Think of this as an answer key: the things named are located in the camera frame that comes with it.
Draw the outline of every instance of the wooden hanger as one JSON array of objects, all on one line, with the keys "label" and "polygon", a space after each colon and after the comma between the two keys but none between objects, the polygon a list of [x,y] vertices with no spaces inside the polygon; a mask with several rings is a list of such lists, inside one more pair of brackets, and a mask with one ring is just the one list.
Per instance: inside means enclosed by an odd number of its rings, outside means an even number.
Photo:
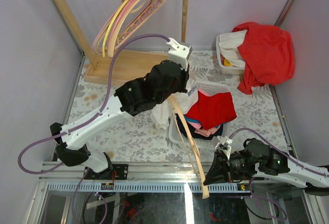
[{"label": "wooden hanger", "polygon": [[195,157],[195,160],[196,160],[196,164],[197,164],[197,168],[199,170],[199,174],[200,174],[200,178],[201,178],[201,189],[202,189],[202,198],[205,199],[205,198],[208,198],[209,197],[209,189],[208,189],[208,186],[205,186],[203,184],[203,182],[205,182],[206,180],[206,177],[205,177],[205,173],[204,173],[204,170],[202,168],[202,164],[201,164],[201,159],[200,159],[200,151],[194,141],[194,139],[192,138],[192,135],[190,133],[190,130],[189,130],[189,127],[186,123],[186,120],[184,118],[184,115],[183,113],[181,112],[181,109],[177,103],[177,100],[175,97],[173,96],[169,96],[168,97],[168,101],[171,103],[171,105],[174,107],[174,109],[176,110],[183,126],[184,126],[184,129],[186,131],[186,134],[187,134],[187,137],[188,137],[188,140],[190,142],[190,145],[191,145],[191,148],[192,148],[192,152],[193,152],[193,155]]},{"label": "wooden hanger", "polygon": [[113,28],[112,36],[108,41],[107,54],[113,57],[115,48],[121,46],[140,26],[142,26],[165,2],[166,0],[151,0],[152,2],[148,4],[147,7],[126,27],[124,33],[118,37],[119,31],[122,27],[124,20],[127,18],[131,10],[140,2],[141,0],[132,0],[129,7],[120,14],[120,19],[116,23],[115,28]]},{"label": "wooden hanger", "polygon": [[[129,36],[131,36],[142,24],[144,24],[146,20],[151,15],[153,15],[153,13],[157,9],[159,9],[166,0],[150,0],[149,4],[144,8],[144,10],[133,20],[133,22],[131,22],[127,26],[127,28],[124,30],[124,33],[120,36],[120,40],[119,38],[114,37],[115,33],[116,35],[119,33],[119,30],[124,20],[128,16],[128,14],[140,1],[141,0],[125,0],[124,3],[121,4],[121,6],[118,8],[118,10],[114,14],[112,14],[112,16],[107,20],[106,24],[98,33],[93,43],[93,50],[96,54],[102,54],[104,56],[104,52],[105,52],[104,43],[106,43],[109,31],[111,31],[107,50],[110,51],[113,55],[115,44],[117,43],[116,48],[118,48],[122,43],[124,43],[124,41],[127,38],[129,38]],[[101,43],[102,40],[103,40],[102,48],[99,48],[99,44]]]},{"label": "wooden hanger", "polygon": [[[126,8],[126,6],[130,6],[132,4],[132,0],[124,0],[120,7],[111,15],[111,17],[107,20],[105,25],[102,27],[98,35],[96,36],[94,43],[93,43],[93,50],[96,54],[102,54],[105,57],[105,43],[107,41],[107,37],[109,31],[112,28],[113,23],[116,21],[116,18],[122,14],[121,11]],[[102,47],[99,48],[99,44],[103,40]]]}]

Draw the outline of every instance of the laundry basket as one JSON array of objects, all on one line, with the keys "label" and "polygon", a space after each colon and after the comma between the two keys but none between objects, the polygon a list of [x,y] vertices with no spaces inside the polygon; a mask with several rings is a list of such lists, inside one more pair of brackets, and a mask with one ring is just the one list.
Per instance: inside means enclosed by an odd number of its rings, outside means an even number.
[{"label": "laundry basket", "polygon": [[218,64],[220,65],[220,71],[222,74],[230,74],[230,75],[243,75],[245,72],[245,68],[237,67],[237,66],[224,66],[221,60],[221,51],[220,51],[220,35],[216,37],[216,52]]},{"label": "laundry basket", "polygon": [[[197,81],[197,87],[204,90],[209,95],[213,96],[217,93],[226,93],[229,92],[229,89],[227,86],[223,84],[213,83],[213,82],[207,82],[207,81]],[[170,125],[169,125],[169,139],[174,143],[181,143],[179,131],[177,130],[176,124],[175,124],[174,117],[170,118]],[[229,136],[230,135],[230,122],[223,124],[223,134],[222,136]],[[205,148],[205,149],[214,149],[213,146],[210,143],[210,140],[203,140],[203,139],[195,139],[195,142],[197,143],[197,146],[199,148]]]}]

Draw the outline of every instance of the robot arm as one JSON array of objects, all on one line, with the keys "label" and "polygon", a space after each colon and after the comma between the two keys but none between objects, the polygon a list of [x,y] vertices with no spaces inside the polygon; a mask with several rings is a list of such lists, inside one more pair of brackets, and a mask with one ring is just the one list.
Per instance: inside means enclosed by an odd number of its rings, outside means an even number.
[{"label": "robot arm", "polygon": [[301,162],[257,139],[247,139],[244,150],[227,156],[226,144],[218,143],[212,166],[204,185],[263,177],[303,188],[309,194],[329,195],[329,173],[326,167]]},{"label": "robot arm", "polygon": [[108,155],[86,143],[112,124],[151,110],[173,93],[186,92],[188,58],[192,47],[185,43],[179,44],[173,39],[167,44],[171,46],[169,59],[155,65],[145,77],[128,81],[119,87],[108,99],[103,111],[98,107],[71,124],[51,125],[52,135],[65,133],[56,139],[57,156],[65,165],[82,164],[98,174],[98,178],[111,177],[113,167]]}]

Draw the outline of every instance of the white wall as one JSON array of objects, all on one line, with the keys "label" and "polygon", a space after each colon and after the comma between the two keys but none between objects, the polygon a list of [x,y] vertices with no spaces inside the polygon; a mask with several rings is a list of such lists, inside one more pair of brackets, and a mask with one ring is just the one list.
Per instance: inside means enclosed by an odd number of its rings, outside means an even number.
[{"label": "white wall", "polygon": [[[93,42],[108,17],[120,5],[120,0],[67,0],[83,27],[87,39]],[[215,48],[219,33],[248,21],[274,24],[287,0],[189,0],[187,42],[193,48]],[[136,33],[162,33],[180,40],[182,0],[168,0]],[[145,39],[132,47],[167,47],[158,40]]]},{"label": "white wall", "polygon": [[[19,152],[60,121],[79,51],[51,0],[0,2],[0,223],[22,223],[38,176],[22,172]],[[39,171],[53,142],[24,156]]]},{"label": "white wall", "polygon": [[[300,159],[329,165],[329,0],[296,0],[282,28],[291,33],[296,72],[277,86]],[[323,198],[329,212],[329,197]]]}]

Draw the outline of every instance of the wooden rack pole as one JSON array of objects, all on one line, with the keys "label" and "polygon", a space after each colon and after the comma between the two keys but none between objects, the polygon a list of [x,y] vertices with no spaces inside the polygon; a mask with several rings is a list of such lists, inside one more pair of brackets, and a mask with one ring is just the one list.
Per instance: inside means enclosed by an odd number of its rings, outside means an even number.
[{"label": "wooden rack pole", "polygon": [[187,7],[189,0],[183,0],[182,16],[181,16],[181,41],[186,39],[186,24],[187,24]]},{"label": "wooden rack pole", "polygon": [[84,53],[90,60],[90,63],[97,67],[98,64],[98,55],[96,55],[92,48],[90,47],[87,38],[85,37],[84,33],[82,32],[76,18],[74,17],[70,7],[68,6],[66,0],[53,0],[56,4],[59,12],[61,13],[64,21],[70,28],[71,32],[73,33],[76,40],[79,42],[81,48],[83,49]]}]

